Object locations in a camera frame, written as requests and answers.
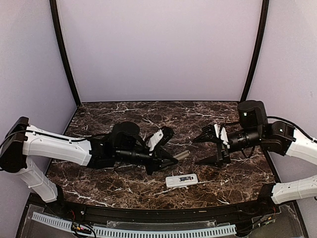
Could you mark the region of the grey battery cover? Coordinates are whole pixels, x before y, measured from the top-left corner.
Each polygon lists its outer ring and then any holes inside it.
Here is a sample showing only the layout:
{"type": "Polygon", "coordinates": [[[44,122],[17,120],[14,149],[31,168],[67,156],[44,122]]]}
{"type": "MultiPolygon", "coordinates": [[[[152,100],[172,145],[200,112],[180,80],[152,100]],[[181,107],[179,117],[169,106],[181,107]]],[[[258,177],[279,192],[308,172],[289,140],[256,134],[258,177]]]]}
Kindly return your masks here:
{"type": "Polygon", "coordinates": [[[186,151],[183,151],[183,152],[175,155],[174,158],[177,160],[183,160],[183,159],[187,158],[189,155],[190,155],[190,151],[186,150],[186,151]]]}

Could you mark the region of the purple blue AAA battery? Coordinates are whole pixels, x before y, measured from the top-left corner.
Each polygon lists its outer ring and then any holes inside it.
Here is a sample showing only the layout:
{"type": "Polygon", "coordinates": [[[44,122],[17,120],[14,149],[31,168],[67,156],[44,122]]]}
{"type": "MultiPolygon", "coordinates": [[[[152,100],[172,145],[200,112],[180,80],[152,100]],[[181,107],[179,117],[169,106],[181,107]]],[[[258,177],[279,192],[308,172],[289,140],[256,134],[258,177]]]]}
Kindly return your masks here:
{"type": "Polygon", "coordinates": [[[194,178],[192,176],[187,176],[187,177],[180,177],[179,180],[193,180],[194,178]]]}

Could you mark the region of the white remote control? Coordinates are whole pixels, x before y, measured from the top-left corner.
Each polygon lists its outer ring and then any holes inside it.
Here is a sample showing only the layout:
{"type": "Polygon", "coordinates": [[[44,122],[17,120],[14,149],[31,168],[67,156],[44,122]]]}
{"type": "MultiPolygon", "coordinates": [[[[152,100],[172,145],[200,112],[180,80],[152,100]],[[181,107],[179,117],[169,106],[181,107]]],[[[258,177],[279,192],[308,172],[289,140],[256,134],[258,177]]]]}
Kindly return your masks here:
{"type": "Polygon", "coordinates": [[[198,183],[198,177],[196,174],[171,176],[166,177],[165,182],[167,187],[186,187],[196,185],[198,183]]]}

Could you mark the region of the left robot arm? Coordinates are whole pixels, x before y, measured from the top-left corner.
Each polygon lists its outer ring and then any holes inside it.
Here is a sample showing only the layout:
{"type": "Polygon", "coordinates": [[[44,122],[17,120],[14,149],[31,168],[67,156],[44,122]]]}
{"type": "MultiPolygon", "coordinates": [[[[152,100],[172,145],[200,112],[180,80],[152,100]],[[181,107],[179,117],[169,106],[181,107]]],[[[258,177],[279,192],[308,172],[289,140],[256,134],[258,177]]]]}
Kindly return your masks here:
{"type": "Polygon", "coordinates": [[[48,157],[72,162],[91,169],[113,167],[117,162],[144,166],[148,175],[178,160],[163,149],[173,137],[173,129],[161,127],[143,140],[137,124],[124,121],[110,133],[74,138],[47,132],[20,117],[0,145],[1,170],[16,174],[59,216],[66,216],[70,206],[63,200],[62,189],[51,182],[31,159],[48,157]]]}

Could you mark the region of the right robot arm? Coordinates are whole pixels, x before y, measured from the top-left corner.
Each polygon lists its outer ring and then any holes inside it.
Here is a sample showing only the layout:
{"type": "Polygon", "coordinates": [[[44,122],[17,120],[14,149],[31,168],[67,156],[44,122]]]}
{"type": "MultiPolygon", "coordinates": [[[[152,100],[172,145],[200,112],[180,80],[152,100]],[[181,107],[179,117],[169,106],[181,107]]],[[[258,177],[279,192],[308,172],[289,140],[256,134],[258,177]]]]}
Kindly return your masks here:
{"type": "MultiPolygon", "coordinates": [[[[243,152],[247,148],[255,149],[256,146],[281,156],[296,157],[314,165],[317,163],[316,138],[286,119],[274,117],[275,121],[269,123],[270,117],[267,116],[262,101],[240,102],[237,110],[237,124],[241,126],[241,130],[228,133],[226,123],[209,124],[193,139],[193,143],[212,142],[217,148],[215,155],[198,161],[198,165],[221,168],[231,162],[231,153],[243,152]]],[[[253,211],[257,215],[263,215],[272,207],[272,203],[281,204],[316,196],[316,176],[286,183],[268,183],[262,186],[258,200],[253,203],[253,211]]]]}

